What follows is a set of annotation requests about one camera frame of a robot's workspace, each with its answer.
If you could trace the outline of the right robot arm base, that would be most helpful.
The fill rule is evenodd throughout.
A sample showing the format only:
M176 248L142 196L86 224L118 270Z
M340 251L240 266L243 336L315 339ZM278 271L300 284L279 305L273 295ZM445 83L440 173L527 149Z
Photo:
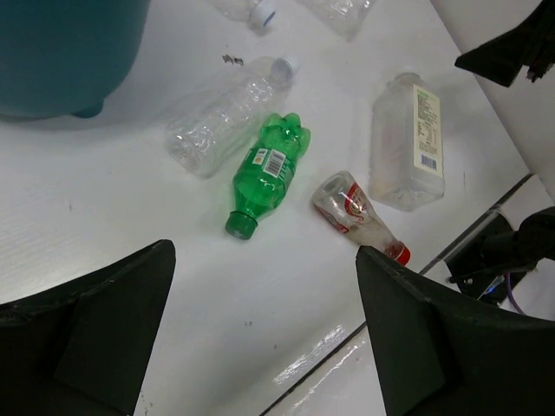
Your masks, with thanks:
M554 258L554 209L526 218L517 230L494 217L447 260L448 283L481 302L500 305L539 261Z

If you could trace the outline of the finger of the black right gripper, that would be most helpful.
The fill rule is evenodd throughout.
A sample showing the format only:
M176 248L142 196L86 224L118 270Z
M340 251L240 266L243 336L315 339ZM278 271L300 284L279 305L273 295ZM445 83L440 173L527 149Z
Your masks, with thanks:
M520 70L535 82L554 67L554 2L543 0L520 25L460 55L454 66L502 87L510 87Z

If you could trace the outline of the square clear labelled bottle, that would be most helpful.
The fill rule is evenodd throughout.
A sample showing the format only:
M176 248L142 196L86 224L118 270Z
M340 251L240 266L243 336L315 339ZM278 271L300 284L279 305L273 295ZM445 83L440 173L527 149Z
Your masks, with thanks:
M441 101L416 73L400 73L372 105L369 195L414 211L445 193Z

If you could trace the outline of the clear bottle red cap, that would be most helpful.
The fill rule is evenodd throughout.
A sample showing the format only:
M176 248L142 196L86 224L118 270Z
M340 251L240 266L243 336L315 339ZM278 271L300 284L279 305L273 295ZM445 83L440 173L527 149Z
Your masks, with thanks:
M368 197L348 171L334 173L313 193L312 204L346 238L370 246L405 266L411 253L380 219Z

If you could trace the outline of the green plastic bottle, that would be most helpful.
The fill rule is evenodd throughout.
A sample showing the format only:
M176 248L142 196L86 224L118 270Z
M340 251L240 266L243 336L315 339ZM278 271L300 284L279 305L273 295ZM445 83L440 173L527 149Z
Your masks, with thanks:
M225 223L228 234L250 239L258 221L279 207L310 139L310 130L302 126L296 113L274 113L266 118L232 180L234 210Z

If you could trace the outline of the clear crinkled bottle white cap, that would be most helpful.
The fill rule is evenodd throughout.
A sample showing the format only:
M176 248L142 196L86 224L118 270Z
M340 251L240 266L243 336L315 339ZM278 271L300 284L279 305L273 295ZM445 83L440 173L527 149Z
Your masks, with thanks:
M296 57L259 57L187 101L166 127L166 149L189 173L211 177L276 113L300 69Z

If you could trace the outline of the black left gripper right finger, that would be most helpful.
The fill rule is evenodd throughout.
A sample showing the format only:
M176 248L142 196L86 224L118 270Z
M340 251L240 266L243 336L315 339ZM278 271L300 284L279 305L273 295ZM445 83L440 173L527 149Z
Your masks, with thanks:
M553 414L553 322L464 296L371 247L356 272L387 414Z

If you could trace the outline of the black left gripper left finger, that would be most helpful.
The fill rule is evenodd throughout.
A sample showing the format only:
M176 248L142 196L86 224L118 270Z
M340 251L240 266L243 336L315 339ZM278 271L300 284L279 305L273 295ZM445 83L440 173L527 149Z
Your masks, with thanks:
M174 244L1 306L3 415L131 415L167 303Z

